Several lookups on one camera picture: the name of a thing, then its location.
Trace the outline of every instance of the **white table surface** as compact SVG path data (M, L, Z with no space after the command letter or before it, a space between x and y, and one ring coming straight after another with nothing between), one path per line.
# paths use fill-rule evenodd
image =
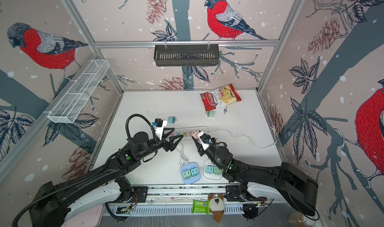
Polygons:
M105 163L107 158L127 143L125 122L132 114L142 114L150 122L155 118L167 119L175 116L176 124L167 127L188 128L206 126L208 131L216 129L229 130L234 136L246 135L253 139L258 147L265 147L274 142L268 127L260 102L254 90L237 90L242 101L236 102L224 109L216 109L215 116L206 117L200 93L206 91L152 91L125 92L103 146L97 156L94 168ZM145 131L152 138L150 127L139 117L129 121L129 131L133 137L139 131ZM276 146L260 149L252 145L247 138L232 138L226 131L216 131L210 134L227 143L233 158L252 165L278 166L281 159ZM200 157L192 140L183 141L184 154L190 162L196 162L201 172L201 178L195 184L227 184L228 180L210 180L204 177L204 162L206 155ZM132 185L168 185L183 184L180 174L180 153L165 152L159 149L156 157L146 163L141 163L126 177Z

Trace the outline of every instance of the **bird illustration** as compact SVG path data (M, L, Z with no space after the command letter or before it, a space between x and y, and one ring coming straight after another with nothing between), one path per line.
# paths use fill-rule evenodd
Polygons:
M223 37L234 40L240 35L251 35L265 40L231 8L227 0L206 0L204 6L208 7L208 26L218 35L218 40Z
M367 101L365 101L356 112L357 141L344 138L343 132L337 129L345 142L359 146L367 157L376 166L376 172L371 176L365 176L361 170L355 169L367 180L367 189L371 188L371 180L384 175L384 79L378 81L383 88L378 89Z
M12 47L19 46L38 65L48 69L63 69L64 77L59 82L69 79L65 76L65 68L75 61L74 57L80 48L88 46L58 34L41 32L21 22L10 26L7 35Z

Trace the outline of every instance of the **chips bag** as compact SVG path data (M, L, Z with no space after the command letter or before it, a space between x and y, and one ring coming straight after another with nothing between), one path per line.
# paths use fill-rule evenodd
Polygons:
M241 101L232 84L200 95L206 111L224 108L234 102Z
M192 213L206 213L209 215L209 201L193 201Z

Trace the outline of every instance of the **red chips bag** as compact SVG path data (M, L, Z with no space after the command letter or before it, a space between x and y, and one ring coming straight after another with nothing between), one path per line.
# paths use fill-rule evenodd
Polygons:
M232 84L200 95L206 111L224 108L241 101Z

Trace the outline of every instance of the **stuffed animal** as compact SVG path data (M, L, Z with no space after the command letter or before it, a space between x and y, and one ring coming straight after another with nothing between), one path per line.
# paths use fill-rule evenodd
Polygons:
M215 221L219 223L223 219L224 214L224 196L222 194L219 194L218 197L209 195L208 200L209 212L214 214Z

